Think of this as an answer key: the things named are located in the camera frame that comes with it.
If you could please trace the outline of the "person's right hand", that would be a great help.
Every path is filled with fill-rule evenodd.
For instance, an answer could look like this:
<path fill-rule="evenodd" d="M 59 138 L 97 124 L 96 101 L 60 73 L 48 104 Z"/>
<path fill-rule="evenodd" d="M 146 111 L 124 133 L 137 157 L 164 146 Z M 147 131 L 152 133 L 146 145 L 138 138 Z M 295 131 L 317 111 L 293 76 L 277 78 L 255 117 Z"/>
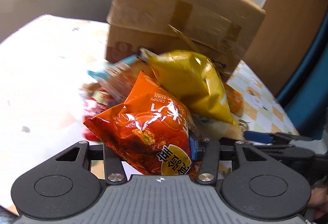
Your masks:
<path fill-rule="evenodd" d="M 315 210 L 314 219 L 319 219 L 327 214 L 327 177 L 312 185 L 308 207 Z"/>

